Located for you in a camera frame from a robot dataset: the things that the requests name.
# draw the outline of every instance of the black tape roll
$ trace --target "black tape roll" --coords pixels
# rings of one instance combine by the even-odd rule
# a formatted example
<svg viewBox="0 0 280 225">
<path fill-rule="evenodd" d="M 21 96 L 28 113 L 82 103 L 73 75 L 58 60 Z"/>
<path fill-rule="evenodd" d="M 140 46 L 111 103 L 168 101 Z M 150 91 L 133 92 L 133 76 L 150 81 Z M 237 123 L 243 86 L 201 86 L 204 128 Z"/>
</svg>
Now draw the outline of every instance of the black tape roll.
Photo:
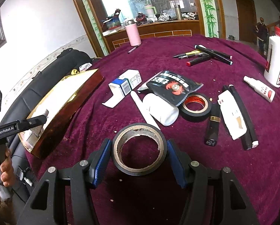
<svg viewBox="0 0 280 225">
<path fill-rule="evenodd" d="M 187 104 L 191 102 L 199 103 L 203 106 L 202 110 L 194 111 L 187 108 Z M 212 103 L 207 96 L 201 93 L 190 94 L 182 105 L 180 105 L 180 114 L 183 119 L 189 122 L 202 122 L 211 114 Z"/>
<path fill-rule="evenodd" d="M 160 150 L 160 153 L 158 158 L 151 165 L 141 169 L 130 168 L 126 166 L 122 161 L 122 147 L 128 140 L 140 135 L 152 138 L 158 144 L 158 149 Z M 120 171 L 133 176 L 143 176 L 152 173 L 165 160 L 166 153 L 167 144 L 164 135 L 156 127 L 146 123 L 132 124 L 120 130 L 113 139 L 111 150 L 111 156 L 115 166 Z"/>
</svg>

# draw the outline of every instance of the black snack bag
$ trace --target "black snack bag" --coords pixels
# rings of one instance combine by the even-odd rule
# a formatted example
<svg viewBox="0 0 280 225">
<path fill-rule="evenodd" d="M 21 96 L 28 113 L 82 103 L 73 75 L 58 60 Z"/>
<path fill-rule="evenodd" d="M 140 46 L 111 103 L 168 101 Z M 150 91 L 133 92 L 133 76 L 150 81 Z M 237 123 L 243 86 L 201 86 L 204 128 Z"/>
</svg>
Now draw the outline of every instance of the black snack bag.
<svg viewBox="0 0 280 225">
<path fill-rule="evenodd" d="M 150 89 L 155 95 L 178 107 L 190 93 L 198 91 L 204 85 L 166 70 L 156 74 L 146 86 L 144 83 L 138 91 Z"/>
</svg>

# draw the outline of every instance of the wooden cabinet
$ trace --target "wooden cabinet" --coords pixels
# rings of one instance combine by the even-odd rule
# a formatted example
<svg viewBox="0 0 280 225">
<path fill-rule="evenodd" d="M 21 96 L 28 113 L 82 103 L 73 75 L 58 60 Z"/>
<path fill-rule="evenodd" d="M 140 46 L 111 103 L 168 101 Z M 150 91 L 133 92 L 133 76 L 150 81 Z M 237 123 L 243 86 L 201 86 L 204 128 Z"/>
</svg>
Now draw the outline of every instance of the wooden cabinet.
<svg viewBox="0 0 280 225">
<path fill-rule="evenodd" d="M 170 36 L 192 36 L 201 34 L 199 20 L 176 20 L 170 22 L 154 22 L 153 24 L 138 26 L 141 39 L 150 37 L 170 37 Z M 128 43 L 129 39 L 126 30 L 115 32 L 105 36 L 111 51 Z"/>
</svg>

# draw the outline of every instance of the blue gripper pad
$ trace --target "blue gripper pad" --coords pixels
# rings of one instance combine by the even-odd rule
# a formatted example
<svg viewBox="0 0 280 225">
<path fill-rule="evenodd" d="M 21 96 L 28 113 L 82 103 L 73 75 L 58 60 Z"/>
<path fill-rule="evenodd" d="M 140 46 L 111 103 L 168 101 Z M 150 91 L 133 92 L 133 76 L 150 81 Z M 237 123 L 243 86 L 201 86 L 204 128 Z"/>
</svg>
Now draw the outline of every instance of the blue gripper pad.
<svg viewBox="0 0 280 225">
<path fill-rule="evenodd" d="M 89 182 L 93 185 L 94 189 L 97 188 L 105 177 L 105 171 L 111 157 L 111 146 L 112 141 L 106 138 L 99 150 L 92 152 L 89 157 L 91 159 Z"/>
<path fill-rule="evenodd" d="M 191 159 L 187 153 L 180 151 L 173 139 L 167 141 L 167 152 L 175 180 L 184 189 L 194 181 L 194 174 L 189 166 Z"/>
</svg>

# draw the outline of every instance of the white plastic bottle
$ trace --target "white plastic bottle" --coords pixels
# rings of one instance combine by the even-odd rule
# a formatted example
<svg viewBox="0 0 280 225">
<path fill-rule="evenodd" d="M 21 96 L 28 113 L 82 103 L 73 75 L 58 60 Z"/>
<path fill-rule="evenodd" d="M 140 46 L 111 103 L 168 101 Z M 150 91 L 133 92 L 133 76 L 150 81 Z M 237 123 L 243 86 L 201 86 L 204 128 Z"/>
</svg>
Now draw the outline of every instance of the white plastic bottle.
<svg viewBox="0 0 280 225">
<path fill-rule="evenodd" d="M 249 78 L 247 76 L 244 76 L 243 79 L 245 82 L 249 83 L 251 87 L 254 88 L 254 90 L 261 96 L 263 96 L 266 100 L 269 102 L 272 102 L 274 96 L 275 96 L 275 91 L 271 89 L 269 86 L 265 85 L 263 82 L 260 80 L 255 80 L 253 78 Z"/>
<path fill-rule="evenodd" d="M 275 27 L 275 36 L 269 38 L 264 77 L 274 87 L 280 87 L 280 28 L 278 27 Z"/>
</svg>

